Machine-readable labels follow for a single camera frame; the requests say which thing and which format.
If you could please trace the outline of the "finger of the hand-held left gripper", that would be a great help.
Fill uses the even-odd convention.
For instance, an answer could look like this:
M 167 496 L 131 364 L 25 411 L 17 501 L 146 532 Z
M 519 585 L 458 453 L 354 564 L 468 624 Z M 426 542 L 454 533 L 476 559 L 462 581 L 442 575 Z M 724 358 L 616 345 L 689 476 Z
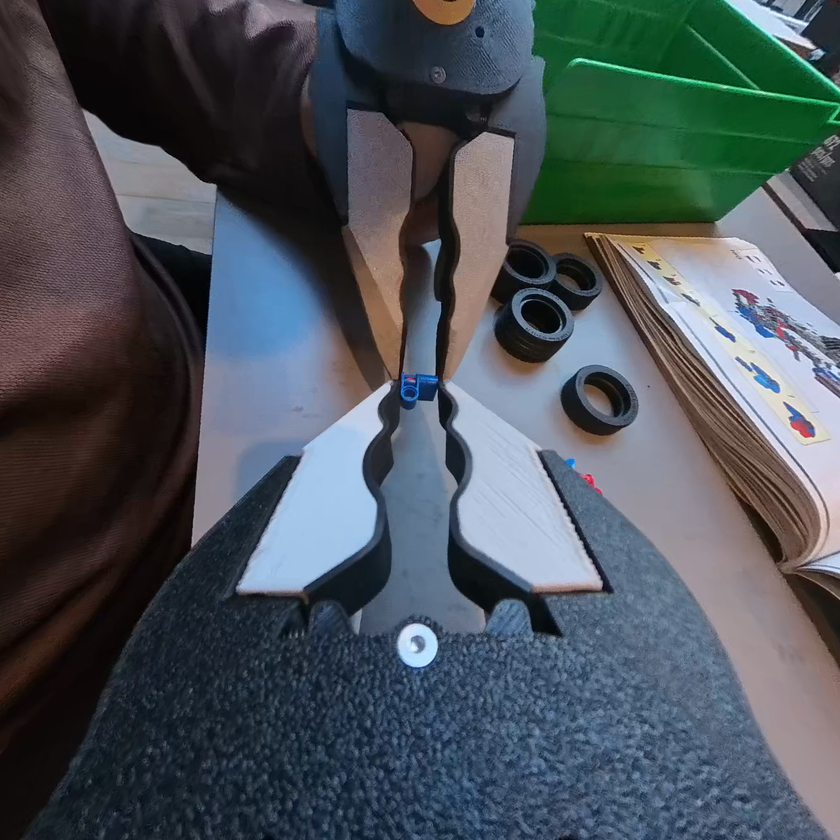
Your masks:
M 344 247 L 387 373 L 403 363 L 403 226 L 412 207 L 413 147 L 384 114 L 347 111 L 348 216 Z
M 452 153 L 439 201 L 436 376 L 454 378 L 508 252 L 514 140 L 483 132 Z

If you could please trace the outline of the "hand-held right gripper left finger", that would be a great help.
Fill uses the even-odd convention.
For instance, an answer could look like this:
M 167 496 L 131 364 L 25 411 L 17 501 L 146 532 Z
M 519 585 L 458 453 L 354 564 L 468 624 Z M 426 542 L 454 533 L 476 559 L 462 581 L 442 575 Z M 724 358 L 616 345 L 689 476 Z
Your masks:
M 392 548 L 382 482 L 400 418 L 383 384 L 305 445 L 251 550 L 235 592 L 362 611 L 383 590 Z

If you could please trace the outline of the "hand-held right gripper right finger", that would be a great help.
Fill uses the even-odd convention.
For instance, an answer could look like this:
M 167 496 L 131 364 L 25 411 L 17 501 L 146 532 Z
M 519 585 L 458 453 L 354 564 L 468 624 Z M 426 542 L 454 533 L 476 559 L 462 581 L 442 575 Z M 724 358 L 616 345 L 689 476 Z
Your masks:
M 551 618 L 547 598 L 604 592 L 604 579 L 529 437 L 455 384 L 437 404 L 455 478 L 448 571 L 485 614 L 518 601 Z

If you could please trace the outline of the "blue toy connector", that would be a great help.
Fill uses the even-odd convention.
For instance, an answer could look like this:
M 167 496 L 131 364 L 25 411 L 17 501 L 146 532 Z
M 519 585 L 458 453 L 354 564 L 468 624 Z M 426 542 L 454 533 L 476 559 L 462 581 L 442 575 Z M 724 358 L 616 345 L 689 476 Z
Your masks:
M 402 384 L 403 375 L 415 375 L 417 388 L 404 387 Z M 403 373 L 400 377 L 400 405 L 401 408 L 410 411 L 418 403 L 431 403 L 436 400 L 438 393 L 439 379 L 433 374 L 406 374 Z

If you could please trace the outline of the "person's left forearm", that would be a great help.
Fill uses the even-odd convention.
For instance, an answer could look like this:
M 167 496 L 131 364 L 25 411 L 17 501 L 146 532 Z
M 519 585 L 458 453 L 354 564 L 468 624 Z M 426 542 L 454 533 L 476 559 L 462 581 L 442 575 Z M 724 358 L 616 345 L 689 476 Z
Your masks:
M 315 7 L 280 1 L 40 2 L 80 106 L 123 138 L 279 212 L 333 221 L 301 97 Z

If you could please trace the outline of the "grey desk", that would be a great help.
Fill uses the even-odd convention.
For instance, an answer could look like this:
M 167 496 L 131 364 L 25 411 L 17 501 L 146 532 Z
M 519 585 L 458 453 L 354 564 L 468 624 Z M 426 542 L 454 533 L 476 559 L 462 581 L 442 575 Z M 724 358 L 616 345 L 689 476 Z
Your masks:
M 297 455 L 382 383 L 340 235 L 217 194 L 192 542 L 285 455 Z M 674 566 L 726 647 L 764 736 L 838 838 L 838 664 L 775 567 L 613 291 L 545 364 L 514 360 L 488 300 L 455 383 L 593 475 Z M 635 422 L 579 429 L 564 383 L 599 364 L 625 377 Z

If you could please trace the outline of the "person's left hand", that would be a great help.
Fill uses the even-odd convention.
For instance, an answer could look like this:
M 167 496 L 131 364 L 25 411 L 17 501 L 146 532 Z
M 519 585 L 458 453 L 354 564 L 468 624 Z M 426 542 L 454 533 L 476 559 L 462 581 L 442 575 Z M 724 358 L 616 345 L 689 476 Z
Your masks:
M 413 148 L 413 197 L 401 231 L 401 257 L 409 266 L 422 247 L 439 238 L 439 183 L 459 136 L 449 128 L 422 122 L 402 121 L 397 127 Z

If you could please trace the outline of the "black toy tire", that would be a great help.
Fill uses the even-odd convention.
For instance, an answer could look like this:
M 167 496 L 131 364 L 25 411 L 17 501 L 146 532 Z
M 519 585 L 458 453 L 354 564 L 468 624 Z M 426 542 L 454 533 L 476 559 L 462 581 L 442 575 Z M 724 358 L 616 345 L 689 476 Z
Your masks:
M 493 331 L 499 345 L 517 360 L 542 363 L 567 343 L 574 316 L 551 292 L 539 288 L 517 291 L 497 312 Z
M 549 291 L 573 312 L 588 308 L 603 290 L 604 278 L 600 269 L 587 259 L 572 253 L 553 256 L 555 277 Z
M 595 406 L 585 388 L 592 386 L 608 400 L 611 412 Z M 610 367 L 586 365 L 563 384 L 561 405 L 567 417 L 581 430 L 596 436 L 612 436 L 632 425 L 638 415 L 638 398 L 631 383 Z
M 491 290 L 504 304 L 521 290 L 549 290 L 557 277 L 554 258 L 541 246 L 523 238 L 511 241 Z

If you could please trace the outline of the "green plastic bin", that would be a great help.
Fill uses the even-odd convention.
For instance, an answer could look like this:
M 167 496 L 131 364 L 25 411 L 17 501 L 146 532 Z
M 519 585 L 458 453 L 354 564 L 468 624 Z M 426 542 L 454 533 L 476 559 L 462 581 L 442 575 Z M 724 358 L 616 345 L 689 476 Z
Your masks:
M 523 224 L 715 222 L 838 129 L 838 87 L 728 2 L 536 2 L 534 53 Z

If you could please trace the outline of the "open instruction booklet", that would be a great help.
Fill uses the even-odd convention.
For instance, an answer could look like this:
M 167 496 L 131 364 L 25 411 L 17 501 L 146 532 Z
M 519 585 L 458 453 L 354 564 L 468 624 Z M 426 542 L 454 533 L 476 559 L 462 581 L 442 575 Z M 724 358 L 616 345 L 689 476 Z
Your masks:
M 782 571 L 838 595 L 838 326 L 745 240 L 584 237 Z

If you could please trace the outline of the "black car set box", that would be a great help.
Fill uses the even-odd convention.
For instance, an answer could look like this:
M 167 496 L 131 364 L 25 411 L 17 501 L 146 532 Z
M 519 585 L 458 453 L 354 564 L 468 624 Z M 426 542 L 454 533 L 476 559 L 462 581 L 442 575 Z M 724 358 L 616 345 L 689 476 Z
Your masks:
M 795 162 L 791 175 L 826 219 L 839 229 L 839 133 Z

